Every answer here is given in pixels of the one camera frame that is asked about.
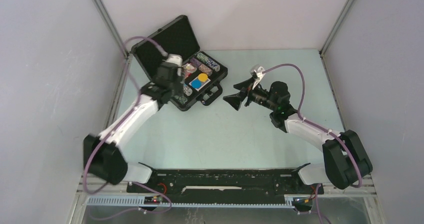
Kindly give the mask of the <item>blue round button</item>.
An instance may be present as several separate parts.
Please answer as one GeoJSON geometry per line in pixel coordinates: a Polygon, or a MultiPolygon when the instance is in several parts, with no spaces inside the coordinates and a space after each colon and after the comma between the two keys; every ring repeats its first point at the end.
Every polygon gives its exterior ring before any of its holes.
{"type": "Polygon", "coordinates": [[[200,89],[202,87],[202,82],[200,82],[198,79],[193,80],[190,85],[192,86],[192,88],[194,89],[200,89]]]}

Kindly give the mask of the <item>yellow round button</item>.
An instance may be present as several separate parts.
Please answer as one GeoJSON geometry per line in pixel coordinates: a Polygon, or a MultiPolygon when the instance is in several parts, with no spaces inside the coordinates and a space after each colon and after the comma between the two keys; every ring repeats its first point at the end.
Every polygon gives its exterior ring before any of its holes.
{"type": "Polygon", "coordinates": [[[200,82],[206,82],[207,80],[208,80],[208,75],[207,74],[205,74],[205,73],[201,73],[198,77],[198,80],[200,81],[200,82]]]}

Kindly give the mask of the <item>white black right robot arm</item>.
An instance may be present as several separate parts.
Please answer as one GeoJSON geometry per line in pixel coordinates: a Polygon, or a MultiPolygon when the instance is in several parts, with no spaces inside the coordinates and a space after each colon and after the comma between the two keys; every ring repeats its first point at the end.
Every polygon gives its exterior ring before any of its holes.
{"type": "Polygon", "coordinates": [[[273,82],[269,90],[254,84],[253,78],[235,84],[238,93],[227,95],[223,100],[235,110],[241,108],[243,101],[245,106],[253,102],[271,110],[269,117],[277,129],[301,138],[323,154],[323,164],[305,164],[296,169],[297,176],[292,177],[290,183],[295,192],[304,193],[312,184],[319,183],[331,183],[343,190],[359,185],[362,178],[373,171],[373,165],[356,132],[331,131],[300,118],[290,103],[291,95],[284,82],[273,82]]]}

